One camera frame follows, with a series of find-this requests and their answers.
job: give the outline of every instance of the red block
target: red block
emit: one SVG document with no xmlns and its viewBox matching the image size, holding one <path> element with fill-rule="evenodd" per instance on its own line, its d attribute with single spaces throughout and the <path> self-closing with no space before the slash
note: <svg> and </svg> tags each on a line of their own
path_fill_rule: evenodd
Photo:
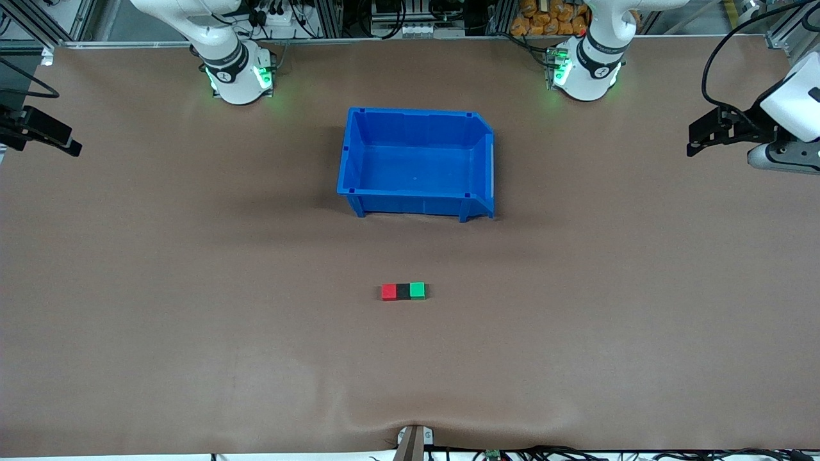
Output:
<svg viewBox="0 0 820 461">
<path fill-rule="evenodd" d="M 396 296 L 396 284 L 395 283 L 385 283 L 381 286 L 381 300 L 382 301 L 395 301 L 398 299 Z"/>
</svg>

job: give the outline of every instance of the black cable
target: black cable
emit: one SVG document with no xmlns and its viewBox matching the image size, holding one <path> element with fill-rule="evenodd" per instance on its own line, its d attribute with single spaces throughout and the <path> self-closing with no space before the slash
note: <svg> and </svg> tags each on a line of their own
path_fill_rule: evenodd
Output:
<svg viewBox="0 0 820 461">
<path fill-rule="evenodd" d="M 430 2 L 427 4 L 427 11 L 436 20 L 443 21 L 443 22 L 451 22 L 451 21 L 457 21 L 459 19 L 464 19 L 464 6 L 463 5 L 462 5 L 462 10 L 460 12 L 452 15 L 452 16 L 447 16 L 444 13 L 444 7 L 438 8 L 438 10 L 440 12 L 437 12 L 435 5 L 437 5 L 441 1 L 442 0 L 430 0 Z"/>
<path fill-rule="evenodd" d="M 523 40 L 522 41 L 522 40 L 516 39 L 515 37 L 513 37 L 512 35 L 510 35 L 506 32 L 493 32 L 490 35 L 498 35 L 500 37 L 506 37 L 508 40 L 515 43 L 518 47 L 521 47 L 521 48 L 524 48 L 525 50 L 527 50 L 527 52 L 529 52 L 532 59 L 534 59 L 535 62 L 538 62 L 539 64 L 541 64 L 543 67 L 548 67 L 548 68 L 554 68 L 555 67 L 554 64 L 549 64 L 546 61 L 542 61 L 537 55 L 537 53 L 547 53 L 547 48 L 541 48 L 541 47 L 536 47 L 534 45 L 530 45 L 529 43 L 526 42 L 526 37 L 522 36 L 522 40 Z"/>
<path fill-rule="evenodd" d="M 37 77 L 31 75 L 30 73 L 22 70 L 20 67 L 11 64 L 5 58 L 0 57 L 0 63 L 10 67 L 13 71 L 17 72 L 20 75 L 23 75 L 25 78 L 35 82 L 36 84 L 42 86 L 43 88 L 47 89 L 49 93 L 38 93 L 36 91 L 29 91 L 26 89 L 16 89 L 16 88 L 0 88 L 0 93 L 11 93 L 11 94 L 23 94 L 25 96 L 31 96 L 34 98 L 59 98 L 60 94 L 52 87 L 45 84 L 42 80 L 38 79 Z"/>
<path fill-rule="evenodd" d="M 310 36 L 310 38 L 318 39 L 319 38 L 318 36 L 314 35 L 313 32 L 311 32 L 310 30 L 307 30 L 305 28 L 305 24 L 309 24 L 309 23 L 308 23 L 308 18 L 305 15 L 304 6 L 302 7 L 301 11 L 296 11 L 296 6 L 294 5 L 293 0 L 288 0 L 288 4 L 290 5 L 290 10 L 293 11 L 294 16 L 296 16 L 296 24 L 299 24 L 299 27 L 301 27 L 302 30 L 304 30 L 305 33 Z"/>
<path fill-rule="evenodd" d="M 815 24 L 812 24 L 812 23 L 810 23 L 810 22 L 809 22 L 809 17 L 810 17 L 812 14 L 814 14 L 814 12 L 815 12 L 815 11 L 817 11 L 817 10 L 820 10 L 820 3 L 818 3 L 817 5 L 814 5 L 814 6 L 812 7 L 812 9 L 810 9 L 810 10 L 809 10 L 809 11 L 808 11 L 808 12 L 807 12 L 804 16 L 803 16 L 803 19 L 802 19 L 802 20 L 800 20 L 800 24 L 801 24 L 801 25 L 803 25 L 803 27 L 804 27 L 806 30 L 810 31 L 810 32 L 820 32 L 820 25 L 815 25 Z"/>
<path fill-rule="evenodd" d="M 224 24 L 224 25 L 234 25 L 234 24 L 236 24 L 236 21 L 234 21 L 233 23 L 230 23 L 230 22 L 228 22 L 228 21 L 223 21 L 222 19 L 220 19 L 220 18 L 219 18 L 219 16 L 217 16 L 217 15 L 215 15 L 215 14 L 213 14 L 213 13 L 211 13 L 211 17 L 212 17 L 213 19 L 215 19 L 215 20 L 217 20 L 217 21 L 221 22 L 221 23 L 222 23 L 222 24 Z"/>
<path fill-rule="evenodd" d="M 0 32 L 0 35 L 3 35 L 6 32 L 8 32 L 8 28 L 11 27 L 11 23 L 11 17 L 6 16 L 6 13 L 3 13 L 2 19 L 0 19 L 0 28 L 2 28 L 2 32 Z"/>
<path fill-rule="evenodd" d="M 404 0 L 395 0 L 396 1 L 396 24 L 393 26 L 393 29 L 387 35 L 379 37 L 379 39 L 387 40 L 393 38 L 396 34 L 401 32 L 402 28 L 404 27 L 404 22 L 407 19 L 408 15 L 408 6 Z M 356 21 L 359 24 L 359 29 L 370 38 L 375 38 L 376 36 L 373 34 L 371 28 L 366 27 L 364 24 L 364 20 L 368 17 L 372 17 L 372 13 L 365 10 L 367 4 L 370 3 L 370 0 L 359 0 L 359 3 L 356 6 Z"/>
<path fill-rule="evenodd" d="M 393 38 L 396 34 L 401 32 L 404 27 L 404 20 L 408 15 L 408 5 L 404 2 L 404 0 L 396 0 L 396 2 L 399 4 L 399 7 L 396 8 L 396 24 L 393 26 L 393 30 L 391 30 L 389 34 L 381 38 L 382 40 Z"/>
<path fill-rule="evenodd" d="M 711 96 L 709 96 L 709 93 L 706 89 L 706 81 L 708 79 L 709 69 L 712 68 L 712 62 L 714 61 L 715 57 L 718 55 L 718 52 L 720 52 L 720 50 L 723 48 L 723 46 L 726 45 L 726 43 L 729 41 L 729 39 L 731 39 L 735 34 L 740 32 L 742 29 L 746 28 L 749 25 L 754 24 L 755 22 L 762 21 L 762 20 L 764 20 L 768 17 L 774 16 L 776 14 L 780 14 L 784 11 L 789 11 L 789 10 L 797 8 L 797 7 L 802 7 L 803 5 L 805 5 L 807 3 L 816 2 L 816 1 L 817 0 L 798 0 L 797 2 L 791 3 L 790 5 L 786 5 L 786 6 L 780 7 L 780 8 L 775 8 L 774 10 L 771 10 L 771 11 L 766 11 L 765 13 L 763 13 L 759 16 L 756 16 L 756 17 L 744 22 L 743 24 L 738 25 L 736 28 L 732 29 L 731 32 L 729 32 L 725 37 L 723 37 L 723 39 L 720 41 L 720 43 L 717 44 L 717 47 L 715 47 L 715 49 L 712 51 L 712 54 L 709 55 L 709 59 L 706 60 L 706 66 L 704 67 L 704 74 L 703 74 L 703 77 L 701 78 L 701 81 L 700 81 L 700 92 L 704 96 L 704 99 L 706 99 L 711 104 L 714 104 L 715 106 L 726 107 L 730 111 L 734 112 L 737 116 L 742 118 L 746 123 L 748 123 L 749 126 L 753 130 L 757 131 L 760 134 L 766 134 L 765 131 L 763 131 L 759 126 L 757 126 L 757 124 L 755 124 L 749 118 L 749 116 L 744 114 L 743 111 L 741 111 L 739 108 L 737 108 L 735 106 L 732 106 L 729 103 L 724 103 L 723 101 L 718 101 L 717 99 L 712 98 Z"/>
</svg>

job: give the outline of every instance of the block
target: block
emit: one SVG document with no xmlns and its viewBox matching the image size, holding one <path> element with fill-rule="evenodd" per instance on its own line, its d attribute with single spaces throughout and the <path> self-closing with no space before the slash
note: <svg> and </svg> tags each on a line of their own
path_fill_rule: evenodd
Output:
<svg viewBox="0 0 820 461">
<path fill-rule="evenodd" d="M 410 284 L 410 299 L 425 299 L 426 291 L 423 281 L 414 281 Z"/>
<path fill-rule="evenodd" d="M 382 301 L 395 301 L 396 298 L 396 284 L 395 283 L 385 283 L 381 286 L 381 300 Z"/>
<path fill-rule="evenodd" d="M 410 284 L 397 283 L 396 284 L 396 299 L 399 301 L 406 301 L 410 299 Z"/>
</svg>

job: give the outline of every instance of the blue plastic bin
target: blue plastic bin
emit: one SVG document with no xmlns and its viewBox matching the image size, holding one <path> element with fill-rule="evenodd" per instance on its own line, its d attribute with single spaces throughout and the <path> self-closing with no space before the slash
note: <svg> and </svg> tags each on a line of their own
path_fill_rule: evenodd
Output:
<svg viewBox="0 0 820 461">
<path fill-rule="evenodd" d="M 493 142 L 475 112 L 351 107 L 336 191 L 359 217 L 493 217 Z"/>
</svg>

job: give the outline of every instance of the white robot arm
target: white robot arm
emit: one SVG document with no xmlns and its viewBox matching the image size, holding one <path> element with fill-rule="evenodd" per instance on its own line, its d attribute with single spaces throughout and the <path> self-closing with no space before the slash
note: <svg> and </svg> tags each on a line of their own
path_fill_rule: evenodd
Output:
<svg viewBox="0 0 820 461">
<path fill-rule="evenodd" d="M 630 10 L 671 10 L 689 0 L 586 0 L 592 23 L 586 34 L 558 45 L 568 60 L 555 76 L 554 86 L 580 101 L 594 101 L 615 84 L 623 53 L 635 37 Z"/>
<path fill-rule="evenodd" d="M 761 94 L 747 111 L 709 97 L 706 93 L 708 69 L 721 46 L 748 24 L 801 7 L 813 0 L 798 0 L 785 7 L 768 11 L 739 25 L 715 48 L 704 69 L 704 97 L 716 107 L 689 125 L 686 154 L 695 154 L 716 144 L 760 143 L 752 148 L 747 160 L 762 170 L 791 171 L 820 175 L 820 45 L 800 58 L 782 80 Z M 803 17 L 803 27 L 820 3 Z"/>
<path fill-rule="evenodd" d="M 131 0 L 138 10 L 170 25 L 191 42 L 217 95 L 227 103 L 248 104 L 272 91 L 271 52 L 252 40 L 240 40 L 229 25 L 212 23 L 216 14 L 236 11 L 240 1 Z"/>
</svg>

